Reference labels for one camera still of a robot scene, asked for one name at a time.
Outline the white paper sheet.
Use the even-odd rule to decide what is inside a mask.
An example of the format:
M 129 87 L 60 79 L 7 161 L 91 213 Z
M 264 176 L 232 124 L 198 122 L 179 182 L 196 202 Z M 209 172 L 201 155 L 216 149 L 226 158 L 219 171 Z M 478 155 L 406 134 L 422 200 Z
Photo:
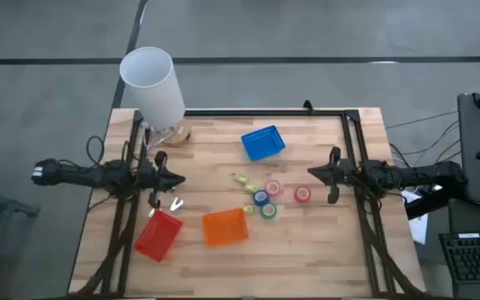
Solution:
M 411 202 L 421 198 L 420 195 L 407 190 L 402 191 L 402 197 L 406 201 L 406 204 L 410 204 Z M 409 226 L 413 241 L 415 243 L 425 245 L 427 239 L 428 215 L 424 214 L 421 217 L 416 217 L 410 220 Z

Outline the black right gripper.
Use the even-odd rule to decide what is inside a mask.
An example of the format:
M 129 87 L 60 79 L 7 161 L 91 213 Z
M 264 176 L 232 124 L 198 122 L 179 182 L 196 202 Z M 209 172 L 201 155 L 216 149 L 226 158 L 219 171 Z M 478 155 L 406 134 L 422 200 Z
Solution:
M 333 147 L 329 153 L 329 163 L 320 167 L 310 167 L 307 170 L 325 186 L 330 186 L 331 192 L 338 192 L 338 184 L 365 188 L 364 182 L 359 177 L 360 172 L 352 165 L 351 161 L 342 158 L 340 147 Z

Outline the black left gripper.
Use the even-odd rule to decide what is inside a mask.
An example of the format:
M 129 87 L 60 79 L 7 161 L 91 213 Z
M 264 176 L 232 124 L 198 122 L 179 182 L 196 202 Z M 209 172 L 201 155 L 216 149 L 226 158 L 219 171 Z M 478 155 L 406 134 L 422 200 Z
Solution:
M 140 188 L 152 188 L 161 192 L 175 192 L 178 186 L 184 183 L 185 177 L 167 169 L 168 155 L 159 151 L 154 161 L 150 161 L 144 154 L 137 169 L 137 185 Z

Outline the orange plastic basket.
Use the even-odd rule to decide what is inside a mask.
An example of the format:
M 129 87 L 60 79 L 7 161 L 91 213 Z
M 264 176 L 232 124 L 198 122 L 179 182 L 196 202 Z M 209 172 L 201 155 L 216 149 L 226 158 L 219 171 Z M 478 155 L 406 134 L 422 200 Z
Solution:
M 208 247 L 240 243 L 248 239 L 248 226 L 242 208 L 203 215 L 202 230 Z

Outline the dark grey desk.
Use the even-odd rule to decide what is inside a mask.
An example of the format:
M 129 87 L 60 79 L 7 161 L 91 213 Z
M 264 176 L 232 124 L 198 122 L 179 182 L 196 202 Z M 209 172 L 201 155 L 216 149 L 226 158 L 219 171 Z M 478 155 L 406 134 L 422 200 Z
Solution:
M 480 233 L 480 206 L 459 200 L 451 200 L 449 228 L 451 233 Z M 480 300 L 480 284 L 452 284 L 453 296 Z

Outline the black desk beam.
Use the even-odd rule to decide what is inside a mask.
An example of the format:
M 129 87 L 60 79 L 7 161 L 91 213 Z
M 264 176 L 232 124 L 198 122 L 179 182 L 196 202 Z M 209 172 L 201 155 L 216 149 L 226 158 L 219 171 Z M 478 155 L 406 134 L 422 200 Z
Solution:
M 407 218 L 413 220 L 424 214 L 446 207 L 450 199 L 464 200 L 465 198 L 465 187 L 462 184 L 447 185 L 406 204 Z

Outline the pink tape roll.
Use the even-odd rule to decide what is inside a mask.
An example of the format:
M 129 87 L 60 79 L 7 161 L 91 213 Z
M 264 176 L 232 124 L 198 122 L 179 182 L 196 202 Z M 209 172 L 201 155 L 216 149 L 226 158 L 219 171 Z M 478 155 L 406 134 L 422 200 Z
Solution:
M 266 182 L 265 191 L 269 196 L 277 196 L 283 193 L 283 186 L 277 180 L 269 180 Z

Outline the red plastic basket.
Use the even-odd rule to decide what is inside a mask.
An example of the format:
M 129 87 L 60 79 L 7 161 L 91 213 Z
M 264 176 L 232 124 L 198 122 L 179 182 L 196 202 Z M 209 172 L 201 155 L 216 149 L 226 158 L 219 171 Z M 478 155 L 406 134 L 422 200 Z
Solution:
M 156 211 L 142 230 L 134 249 L 151 258 L 162 262 L 174 240 L 183 226 L 179 219 L 162 211 Z

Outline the black aluminium table frame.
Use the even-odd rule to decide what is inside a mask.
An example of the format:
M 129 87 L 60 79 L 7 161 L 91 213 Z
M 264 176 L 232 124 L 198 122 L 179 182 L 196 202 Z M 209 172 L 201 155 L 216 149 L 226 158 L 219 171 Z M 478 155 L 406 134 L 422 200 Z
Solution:
M 308 173 L 325 164 L 338 146 L 353 161 L 388 161 L 392 154 L 377 108 L 190 110 L 189 142 L 167 148 L 167 167 L 186 180 L 174 195 L 184 204 L 174 213 L 182 228 L 162 262 L 134 249 L 148 222 L 148 194 L 131 202 L 95 191 L 67 290 L 81 291 L 90 279 L 106 298 L 325 298 L 372 296 L 398 290 L 393 275 L 369 247 L 362 227 L 382 235 L 392 258 L 416 288 L 423 277 L 403 201 L 390 193 L 379 204 L 364 203 L 350 187 L 327 202 L 328 188 Z M 286 147 L 252 161 L 241 136 L 275 125 Z M 251 197 L 233 174 L 262 187 L 279 181 L 277 216 L 247 214 L 248 239 L 208 247 L 202 216 L 242 208 Z M 294 199 L 309 187 L 310 202 Z

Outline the green tape roll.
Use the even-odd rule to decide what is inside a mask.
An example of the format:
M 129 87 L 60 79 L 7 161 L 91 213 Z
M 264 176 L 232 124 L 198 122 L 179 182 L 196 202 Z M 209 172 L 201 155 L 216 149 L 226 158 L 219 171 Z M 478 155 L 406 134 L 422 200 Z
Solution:
M 277 207 L 275 204 L 269 202 L 260 208 L 260 214 L 264 219 L 273 219 L 277 215 Z

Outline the table lamp white shade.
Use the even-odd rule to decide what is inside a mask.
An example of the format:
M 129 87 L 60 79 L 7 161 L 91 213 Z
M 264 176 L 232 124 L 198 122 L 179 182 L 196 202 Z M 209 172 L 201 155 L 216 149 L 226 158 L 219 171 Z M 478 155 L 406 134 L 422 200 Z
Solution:
M 186 106 L 170 55 L 158 47 L 140 47 L 122 59 L 119 74 L 146 123 L 144 145 L 187 143 L 191 128 L 184 121 Z

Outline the blue plastic basket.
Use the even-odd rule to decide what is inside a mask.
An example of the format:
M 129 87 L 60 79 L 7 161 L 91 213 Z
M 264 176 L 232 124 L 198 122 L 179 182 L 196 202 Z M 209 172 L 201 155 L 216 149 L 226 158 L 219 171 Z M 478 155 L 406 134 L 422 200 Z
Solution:
M 275 125 L 244 134 L 241 136 L 241 141 L 252 161 L 259 161 L 280 153 L 286 147 Z

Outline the blue tape roll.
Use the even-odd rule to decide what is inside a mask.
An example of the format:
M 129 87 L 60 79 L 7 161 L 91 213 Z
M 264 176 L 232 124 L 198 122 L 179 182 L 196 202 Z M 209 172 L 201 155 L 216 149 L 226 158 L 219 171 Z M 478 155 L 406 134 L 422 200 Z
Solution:
M 270 203 L 269 194 L 264 190 L 259 190 L 252 195 L 253 203 L 258 207 L 263 207 Z

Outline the black keyboard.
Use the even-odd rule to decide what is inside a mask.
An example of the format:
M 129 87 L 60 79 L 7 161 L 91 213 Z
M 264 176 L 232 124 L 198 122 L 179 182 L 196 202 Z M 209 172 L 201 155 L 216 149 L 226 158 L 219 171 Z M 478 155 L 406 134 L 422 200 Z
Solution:
M 480 284 L 480 232 L 439 233 L 452 280 L 458 284 Z

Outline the red tape roll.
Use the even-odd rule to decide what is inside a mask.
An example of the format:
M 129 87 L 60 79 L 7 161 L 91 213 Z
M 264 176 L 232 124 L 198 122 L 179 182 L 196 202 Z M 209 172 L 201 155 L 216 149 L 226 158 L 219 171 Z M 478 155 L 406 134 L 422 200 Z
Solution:
M 311 200 L 311 196 L 312 192 L 309 187 L 297 187 L 294 191 L 294 199 L 298 203 L 309 203 Z

